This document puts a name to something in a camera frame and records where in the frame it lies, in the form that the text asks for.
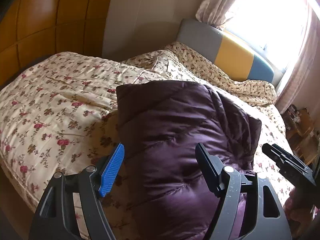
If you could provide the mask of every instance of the window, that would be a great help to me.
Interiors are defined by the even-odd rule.
[[[284,70],[301,49],[308,6],[306,0],[236,0],[226,18],[227,31]]]

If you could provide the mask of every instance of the blue ribbed pad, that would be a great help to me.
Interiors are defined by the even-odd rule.
[[[124,158],[124,146],[119,143],[116,150],[112,154],[109,163],[101,176],[101,186],[99,188],[99,194],[104,197],[111,191],[112,185],[116,179],[120,166]]]

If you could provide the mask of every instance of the floral curtain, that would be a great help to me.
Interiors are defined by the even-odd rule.
[[[203,0],[196,18],[199,22],[219,28],[226,21],[225,14],[236,0]]]
[[[308,10],[308,26],[299,58],[292,67],[288,67],[276,88],[276,108],[280,113],[283,113],[290,106],[296,94],[300,91],[309,74],[310,68],[313,66],[313,60],[316,55],[319,41],[317,33],[319,19],[309,5]]]

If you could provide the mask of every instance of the bed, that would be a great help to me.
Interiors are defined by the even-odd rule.
[[[273,85],[236,82],[208,59],[180,42],[123,62],[55,54],[28,68],[0,92],[0,165],[17,192],[35,211],[56,171],[78,173],[107,155],[119,141],[116,87],[157,80],[193,81],[216,86],[247,113],[261,120],[254,171],[267,174],[282,204],[292,185],[262,151],[277,143],[291,152],[284,122],[274,106]],[[117,239],[139,239],[131,212],[125,165],[102,206]],[[88,239],[79,196],[75,210],[80,233]]]

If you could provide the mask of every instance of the purple puffer jacket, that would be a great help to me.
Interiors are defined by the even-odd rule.
[[[138,230],[148,240],[200,240],[219,199],[195,158],[201,142],[239,172],[252,169],[261,121],[218,89],[195,82],[153,81],[116,89],[118,131]],[[231,238],[242,223],[239,203]]]

